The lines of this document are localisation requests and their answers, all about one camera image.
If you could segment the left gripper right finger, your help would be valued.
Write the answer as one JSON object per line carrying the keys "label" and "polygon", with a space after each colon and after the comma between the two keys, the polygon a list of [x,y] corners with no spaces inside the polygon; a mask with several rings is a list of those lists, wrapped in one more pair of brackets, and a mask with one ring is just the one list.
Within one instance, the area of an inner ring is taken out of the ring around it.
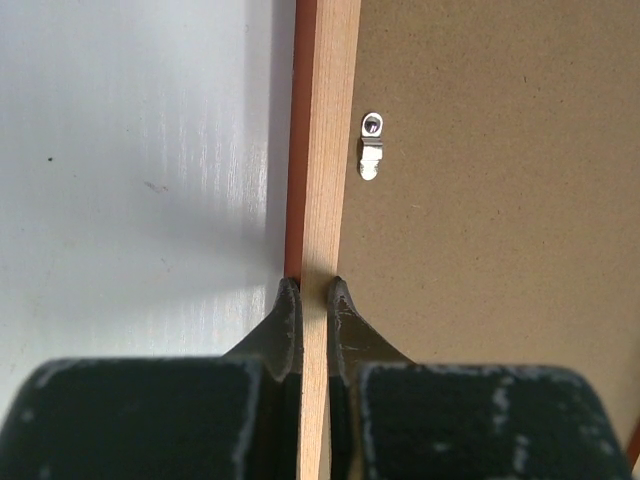
{"label": "left gripper right finger", "polygon": [[605,409],[576,372],[420,364],[328,290],[334,479],[628,479]]}

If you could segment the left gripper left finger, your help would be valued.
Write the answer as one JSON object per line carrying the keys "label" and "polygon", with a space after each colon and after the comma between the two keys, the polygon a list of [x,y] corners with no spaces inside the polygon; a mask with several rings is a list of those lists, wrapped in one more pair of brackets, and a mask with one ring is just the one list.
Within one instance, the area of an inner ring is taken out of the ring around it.
{"label": "left gripper left finger", "polygon": [[219,357],[64,358],[1,429],[5,479],[292,479],[303,321],[295,281]]}

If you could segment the brown frame backing board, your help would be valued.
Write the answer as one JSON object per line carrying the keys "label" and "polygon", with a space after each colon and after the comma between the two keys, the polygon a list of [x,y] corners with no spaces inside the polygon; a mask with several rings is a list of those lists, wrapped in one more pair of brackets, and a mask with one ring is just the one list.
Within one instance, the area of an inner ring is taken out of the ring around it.
{"label": "brown frame backing board", "polygon": [[561,365],[639,416],[639,5],[366,1],[339,273],[417,362]]}

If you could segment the orange wooden picture frame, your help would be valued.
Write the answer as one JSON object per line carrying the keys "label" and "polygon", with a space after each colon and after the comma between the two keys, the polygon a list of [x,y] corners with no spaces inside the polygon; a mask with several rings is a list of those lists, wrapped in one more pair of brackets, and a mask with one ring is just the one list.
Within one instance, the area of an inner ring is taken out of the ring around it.
{"label": "orange wooden picture frame", "polygon": [[296,476],[328,471],[327,293],[337,273],[361,4],[295,4],[284,272],[302,301]]}

